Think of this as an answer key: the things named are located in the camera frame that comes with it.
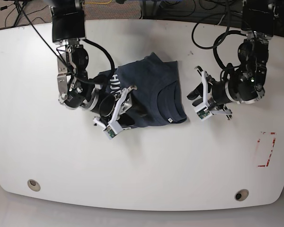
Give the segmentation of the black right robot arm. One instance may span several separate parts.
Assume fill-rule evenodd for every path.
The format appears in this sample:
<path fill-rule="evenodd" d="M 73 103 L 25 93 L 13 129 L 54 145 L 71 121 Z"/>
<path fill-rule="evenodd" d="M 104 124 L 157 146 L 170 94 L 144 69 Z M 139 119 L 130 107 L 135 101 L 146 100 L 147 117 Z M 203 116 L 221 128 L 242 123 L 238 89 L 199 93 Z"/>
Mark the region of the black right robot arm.
<path fill-rule="evenodd" d="M 52 41 L 57 44 L 59 102 L 70 109 L 78 107 L 96 114 L 95 126 L 101 127 L 109 138 L 135 125 L 128 111 L 133 109 L 140 117 L 147 115 L 145 108 L 134 100 L 130 85 L 119 93 L 108 93 L 107 86 L 115 73 L 115 64 L 108 51 L 86 39 L 84 1 L 50 0 Z M 86 68 L 89 56 L 80 41 L 99 50 L 108 58 L 111 69 L 90 79 Z"/>

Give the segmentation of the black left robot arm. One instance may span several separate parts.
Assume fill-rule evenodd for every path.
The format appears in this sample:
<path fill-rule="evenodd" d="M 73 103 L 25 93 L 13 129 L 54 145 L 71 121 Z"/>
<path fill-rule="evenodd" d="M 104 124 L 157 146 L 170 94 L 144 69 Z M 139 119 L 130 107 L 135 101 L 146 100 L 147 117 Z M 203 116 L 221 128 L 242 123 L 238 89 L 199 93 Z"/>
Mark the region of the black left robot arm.
<path fill-rule="evenodd" d="M 220 79 L 216 80 L 200 66 L 195 70 L 201 76 L 201 83 L 187 95 L 192 100 L 194 111 L 201 121 L 213 115 L 222 114 L 232 119 L 228 103 L 253 104 L 265 95 L 266 64 L 269 58 L 269 40 L 274 35 L 274 18 L 277 7 L 274 0 L 245 0 L 241 16 L 241 29 L 231 30 L 231 10 L 226 5 L 227 28 L 210 47 L 221 68 Z M 217 48 L 229 35 L 244 36 L 238 47 L 240 64 L 224 65 Z"/>

